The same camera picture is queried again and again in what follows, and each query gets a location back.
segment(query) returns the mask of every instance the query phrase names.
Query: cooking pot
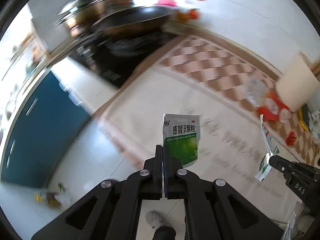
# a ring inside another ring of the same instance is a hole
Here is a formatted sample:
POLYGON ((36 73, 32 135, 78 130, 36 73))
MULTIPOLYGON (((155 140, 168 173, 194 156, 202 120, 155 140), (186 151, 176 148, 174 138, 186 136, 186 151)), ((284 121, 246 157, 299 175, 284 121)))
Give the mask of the cooking pot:
POLYGON ((98 20, 92 31, 104 32, 113 40, 142 36, 159 29, 171 13, 170 8, 163 6, 131 7, 98 20))
POLYGON ((58 13, 64 15, 57 25, 66 22, 70 29, 106 11, 107 0, 70 0, 58 13))

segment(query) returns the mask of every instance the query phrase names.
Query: gray slipper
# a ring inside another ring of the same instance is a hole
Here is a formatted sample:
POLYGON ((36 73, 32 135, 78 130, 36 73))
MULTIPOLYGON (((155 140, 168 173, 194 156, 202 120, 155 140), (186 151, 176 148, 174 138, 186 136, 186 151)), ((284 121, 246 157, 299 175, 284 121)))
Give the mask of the gray slipper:
POLYGON ((165 220, 157 211, 149 211, 146 214, 146 222, 149 226, 157 230, 161 226, 172 227, 171 224, 165 220))

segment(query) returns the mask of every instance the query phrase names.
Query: cabinet door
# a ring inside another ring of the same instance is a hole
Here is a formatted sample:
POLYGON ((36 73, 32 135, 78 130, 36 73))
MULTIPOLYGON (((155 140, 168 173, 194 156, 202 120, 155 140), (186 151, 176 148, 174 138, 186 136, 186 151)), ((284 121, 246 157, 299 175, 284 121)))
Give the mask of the cabinet door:
POLYGON ((14 158, 16 153, 15 151, 16 140, 14 139, 14 137, 15 137, 14 132, 12 132, 8 141, 7 149, 4 153, 5 156, 4 156, 3 166, 2 166, 2 173, 1 173, 1 180, 7 181, 7 182, 13 182, 13 183, 15 183, 15 178, 13 178, 10 175, 16 174, 16 171, 19 170, 15 162, 16 159, 14 158))
POLYGON ((26 106, 14 127, 16 155, 10 162, 16 170, 9 172, 15 183, 43 187, 90 116, 71 101, 51 72, 26 106))

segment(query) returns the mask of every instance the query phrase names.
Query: metal pivot screw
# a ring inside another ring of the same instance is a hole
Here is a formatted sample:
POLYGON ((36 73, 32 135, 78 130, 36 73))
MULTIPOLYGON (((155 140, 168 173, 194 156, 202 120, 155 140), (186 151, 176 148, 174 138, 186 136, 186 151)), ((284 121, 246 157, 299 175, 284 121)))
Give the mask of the metal pivot screw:
POLYGON ((188 172, 187 172, 187 170, 185 170, 185 169, 178 169, 177 173, 178 173, 179 175, 181 175, 181 176, 184 176, 184 175, 186 175, 188 172))
POLYGON ((216 180, 216 185, 218 187, 223 187, 223 186, 225 186, 225 184, 226 184, 226 182, 223 179, 217 179, 216 180))
POLYGON ((101 187, 103 188, 107 188, 107 187, 111 187, 112 182, 110 180, 104 180, 103 182, 101 182, 101 187))
POLYGON ((148 176, 148 175, 150 174, 150 171, 148 171, 148 170, 141 170, 141 171, 139 171, 139 174, 140 174, 141 176, 148 176))

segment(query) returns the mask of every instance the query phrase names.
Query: stove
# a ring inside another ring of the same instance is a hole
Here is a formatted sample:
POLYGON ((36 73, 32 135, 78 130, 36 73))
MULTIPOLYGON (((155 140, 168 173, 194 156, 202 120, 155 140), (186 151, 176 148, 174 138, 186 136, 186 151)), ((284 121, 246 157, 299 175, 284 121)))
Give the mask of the stove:
POLYGON ((100 34, 77 47, 70 57, 119 88, 142 60, 174 37, 161 30, 118 41, 100 34))

